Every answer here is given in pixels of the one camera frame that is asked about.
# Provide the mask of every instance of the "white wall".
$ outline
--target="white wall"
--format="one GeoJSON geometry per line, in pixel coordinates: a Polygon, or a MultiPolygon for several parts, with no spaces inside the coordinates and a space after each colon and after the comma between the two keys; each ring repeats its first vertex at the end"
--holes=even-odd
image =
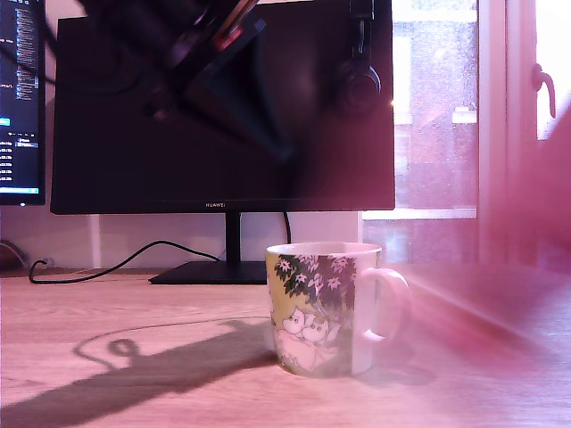
{"type": "MultiPolygon", "coordinates": [[[[73,0],[46,0],[52,28],[63,17],[79,16],[73,0]]],[[[46,72],[55,73],[54,58],[46,56],[46,72]]],[[[46,89],[46,143],[48,183],[54,124],[54,89],[46,89]]],[[[302,241],[358,241],[356,212],[292,213],[293,239],[302,241]]],[[[3,207],[0,233],[32,259],[51,257],[70,268],[110,267],[145,244],[165,239],[199,251],[220,255],[224,251],[223,214],[55,216],[45,207],[3,207]]],[[[277,213],[248,213],[242,219],[243,259],[263,259],[264,249],[286,240],[284,221],[277,213]]],[[[130,267],[174,267],[189,255],[171,248],[154,248],[133,260],[130,267]]]]}

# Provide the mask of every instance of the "monitor base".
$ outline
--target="monitor base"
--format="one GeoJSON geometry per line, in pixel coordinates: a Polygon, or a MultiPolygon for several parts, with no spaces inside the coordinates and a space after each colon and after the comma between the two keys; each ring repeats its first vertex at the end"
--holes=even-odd
{"type": "Polygon", "coordinates": [[[266,284],[266,263],[241,261],[229,264],[225,261],[189,261],[149,280],[151,284],[266,284]]]}

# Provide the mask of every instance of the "monitor screen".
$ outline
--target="monitor screen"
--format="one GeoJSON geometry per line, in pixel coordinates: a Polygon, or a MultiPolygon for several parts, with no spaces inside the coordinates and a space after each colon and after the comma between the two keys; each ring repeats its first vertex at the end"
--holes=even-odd
{"type": "MultiPolygon", "coordinates": [[[[263,85],[298,153],[286,165],[239,153],[193,128],[143,111],[150,76],[121,95],[57,87],[51,209],[56,214],[177,213],[394,208],[391,2],[376,1],[375,108],[352,114],[335,100],[352,58],[349,0],[259,4],[263,85]]],[[[57,81],[119,87],[133,73],[85,18],[59,22],[57,81]],[[90,70],[88,78],[75,69],[90,70]]]]}
{"type": "MultiPolygon", "coordinates": [[[[0,43],[19,63],[44,70],[44,44],[31,2],[0,2],[0,43]]],[[[0,57],[0,205],[46,203],[45,87],[34,73],[0,57]]]]}

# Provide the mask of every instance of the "monitor stand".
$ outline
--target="monitor stand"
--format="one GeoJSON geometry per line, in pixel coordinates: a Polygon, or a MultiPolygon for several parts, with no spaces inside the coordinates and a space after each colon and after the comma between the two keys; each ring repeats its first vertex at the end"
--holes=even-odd
{"type": "Polygon", "coordinates": [[[266,284],[263,261],[241,261],[241,212],[226,213],[226,261],[189,261],[149,280],[151,284],[266,284]]]}

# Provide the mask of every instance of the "mug rim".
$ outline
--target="mug rim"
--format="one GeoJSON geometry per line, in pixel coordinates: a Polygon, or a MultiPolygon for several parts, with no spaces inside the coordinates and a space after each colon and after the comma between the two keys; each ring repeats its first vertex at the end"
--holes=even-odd
{"type": "Polygon", "coordinates": [[[331,242],[307,242],[307,243],[281,243],[272,245],[266,249],[267,254],[286,256],[345,256],[356,257],[365,254],[375,254],[382,252],[383,247],[375,243],[349,243],[343,241],[331,242]],[[327,246],[338,247],[339,245],[354,247],[350,251],[328,251],[327,246]],[[313,250],[316,247],[323,247],[324,250],[313,250]]]}

